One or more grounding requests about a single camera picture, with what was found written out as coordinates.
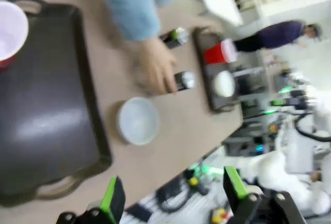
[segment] person in purple shirt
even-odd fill
[[[297,43],[300,36],[318,38],[321,28],[318,24],[306,25],[301,21],[284,21],[259,30],[247,38],[234,41],[237,51],[254,52],[262,48],[274,49],[286,44]]]

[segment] brown tabletop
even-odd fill
[[[230,113],[209,113],[198,59],[190,40],[172,51],[178,59],[176,72],[194,71],[198,77],[197,87],[176,95],[151,98],[160,114],[160,132],[146,146],[125,144],[115,128],[116,110],[121,102],[145,95],[134,83],[130,67],[132,57],[124,52],[127,50],[123,49],[125,46],[114,42],[116,32],[109,24],[103,0],[45,1],[73,4],[83,12],[94,86],[114,162],[107,171],[87,179],[67,197],[54,201],[34,200],[12,208],[1,207],[3,223],[55,223],[62,211],[82,213],[89,203],[102,198],[109,179],[116,175],[124,183],[126,205],[133,204],[192,165],[242,124],[239,106]],[[216,25],[203,18],[173,11],[171,7],[160,10],[159,16],[164,31],[179,26]]]

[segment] can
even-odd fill
[[[195,86],[195,74],[191,71],[182,71],[174,75],[178,91]]]
[[[171,49],[185,44],[189,38],[189,32],[182,27],[176,28],[160,36],[165,45]]]

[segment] cup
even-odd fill
[[[0,69],[7,68],[22,48],[28,33],[28,19],[14,3],[0,2]]]
[[[225,39],[204,52],[207,65],[216,63],[232,63],[237,61],[237,49],[231,39]]]

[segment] black pants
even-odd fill
[[[263,48],[261,38],[258,34],[234,41],[234,45],[238,52],[255,52]]]

